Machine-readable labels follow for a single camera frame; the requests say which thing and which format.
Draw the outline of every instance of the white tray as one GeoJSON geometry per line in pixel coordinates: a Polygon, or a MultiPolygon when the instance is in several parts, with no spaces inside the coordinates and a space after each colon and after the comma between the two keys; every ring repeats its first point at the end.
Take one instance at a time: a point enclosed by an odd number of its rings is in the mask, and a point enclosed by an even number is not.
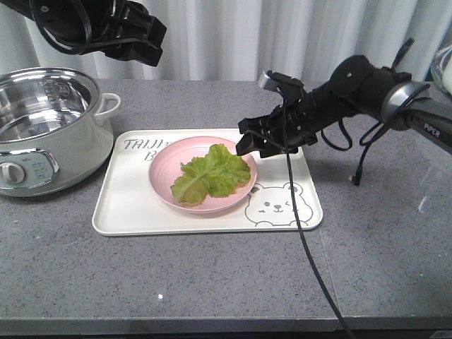
{"type": "MultiPolygon", "coordinates": [[[[194,215],[167,205],[153,191],[148,170],[159,150],[191,136],[217,136],[237,142],[236,129],[129,131],[115,143],[93,215],[93,227],[105,236],[140,234],[260,232],[296,230],[284,155],[261,159],[255,188],[234,207],[215,215],[194,215]]],[[[304,230],[316,227],[323,211],[303,152],[291,155],[297,207],[304,230]]]]}

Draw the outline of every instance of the control knob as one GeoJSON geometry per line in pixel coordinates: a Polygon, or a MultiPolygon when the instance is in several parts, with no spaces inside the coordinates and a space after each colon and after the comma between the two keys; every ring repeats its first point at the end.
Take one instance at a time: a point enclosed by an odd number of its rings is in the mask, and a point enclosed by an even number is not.
{"type": "Polygon", "coordinates": [[[19,184],[25,179],[25,170],[14,162],[0,163],[0,181],[7,184],[19,184]]]}

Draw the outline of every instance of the bear cartoon drawing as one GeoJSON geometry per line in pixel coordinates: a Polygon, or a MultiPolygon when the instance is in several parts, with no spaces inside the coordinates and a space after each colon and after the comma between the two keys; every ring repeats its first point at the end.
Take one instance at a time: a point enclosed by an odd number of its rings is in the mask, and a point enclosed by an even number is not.
{"type": "MultiPolygon", "coordinates": [[[[312,208],[302,198],[303,188],[294,183],[295,202],[299,219],[307,222],[312,218],[312,208]]],[[[245,208],[245,216],[248,220],[259,226],[296,226],[292,197],[290,195],[290,183],[283,187],[264,187],[255,184],[249,193],[248,206],[245,208]]]]}

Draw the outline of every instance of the pot handle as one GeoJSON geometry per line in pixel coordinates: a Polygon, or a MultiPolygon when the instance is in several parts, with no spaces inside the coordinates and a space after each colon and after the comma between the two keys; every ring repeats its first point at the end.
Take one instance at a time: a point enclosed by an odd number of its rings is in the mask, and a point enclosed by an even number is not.
{"type": "Polygon", "coordinates": [[[113,117],[117,113],[121,106],[121,98],[114,93],[102,93],[101,100],[102,103],[100,104],[98,111],[94,113],[94,119],[98,124],[102,125],[105,120],[113,117]],[[112,108],[105,110],[109,101],[115,101],[116,104],[114,104],[112,108]]]}

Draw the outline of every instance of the white curtain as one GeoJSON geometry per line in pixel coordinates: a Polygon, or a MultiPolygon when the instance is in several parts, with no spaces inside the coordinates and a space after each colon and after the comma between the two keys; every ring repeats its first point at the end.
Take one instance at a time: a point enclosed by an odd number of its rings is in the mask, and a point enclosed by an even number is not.
{"type": "Polygon", "coordinates": [[[157,67],[52,49],[35,23],[0,4],[0,73],[63,66],[95,78],[254,81],[273,69],[303,81],[328,80],[348,56],[426,76],[450,30],[452,0],[148,0],[137,1],[167,26],[157,67]]]}

